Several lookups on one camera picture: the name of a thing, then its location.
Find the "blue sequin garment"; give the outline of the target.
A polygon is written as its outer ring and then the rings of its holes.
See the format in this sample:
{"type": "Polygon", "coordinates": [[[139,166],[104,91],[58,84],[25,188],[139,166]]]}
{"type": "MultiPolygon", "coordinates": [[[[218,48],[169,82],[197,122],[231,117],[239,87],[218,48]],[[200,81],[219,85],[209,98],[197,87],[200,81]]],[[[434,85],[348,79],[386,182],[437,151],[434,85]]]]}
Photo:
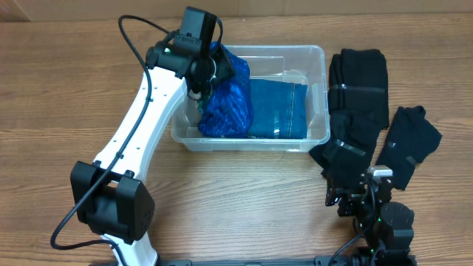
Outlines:
{"type": "Polygon", "coordinates": [[[253,122],[250,67],[224,45],[215,61],[219,68],[231,66],[234,76],[212,86],[210,97],[201,104],[198,129],[204,137],[245,138],[253,122]]]}

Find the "blue denim jeans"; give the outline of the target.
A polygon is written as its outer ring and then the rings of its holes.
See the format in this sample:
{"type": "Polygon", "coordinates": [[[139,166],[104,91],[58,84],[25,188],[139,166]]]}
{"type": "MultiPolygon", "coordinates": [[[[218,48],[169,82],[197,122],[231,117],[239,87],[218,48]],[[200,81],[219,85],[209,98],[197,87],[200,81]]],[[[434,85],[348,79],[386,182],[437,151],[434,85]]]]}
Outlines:
{"type": "Polygon", "coordinates": [[[252,138],[304,139],[307,136],[305,97],[300,83],[251,80],[252,138]]]}

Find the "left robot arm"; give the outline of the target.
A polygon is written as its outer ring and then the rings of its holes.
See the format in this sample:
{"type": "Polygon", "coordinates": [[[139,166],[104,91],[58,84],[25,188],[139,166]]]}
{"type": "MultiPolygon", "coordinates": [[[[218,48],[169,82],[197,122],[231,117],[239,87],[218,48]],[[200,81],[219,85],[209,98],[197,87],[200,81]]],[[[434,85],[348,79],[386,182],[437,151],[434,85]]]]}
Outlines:
{"type": "Polygon", "coordinates": [[[222,26],[214,14],[187,7],[180,28],[138,58],[143,80],[125,118],[92,163],[70,174],[74,214],[100,235],[118,265],[158,265],[148,229],[154,200],[145,187],[149,163],[170,118],[189,92],[208,96],[234,71],[213,41],[222,26]]]}

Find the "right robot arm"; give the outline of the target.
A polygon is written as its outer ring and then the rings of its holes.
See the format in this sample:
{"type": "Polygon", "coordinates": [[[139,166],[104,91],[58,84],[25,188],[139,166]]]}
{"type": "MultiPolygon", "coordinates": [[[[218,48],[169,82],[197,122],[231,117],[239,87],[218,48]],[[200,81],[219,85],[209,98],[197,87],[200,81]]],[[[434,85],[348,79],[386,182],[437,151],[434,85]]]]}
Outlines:
{"type": "Polygon", "coordinates": [[[410,253],[415,214],[391,200],[388,176],[362,174],[352,189],[328,188],[326,205],[338,204],[339,216],[351,216],[355,236],[319,265],[416,265],[410,253]]]}

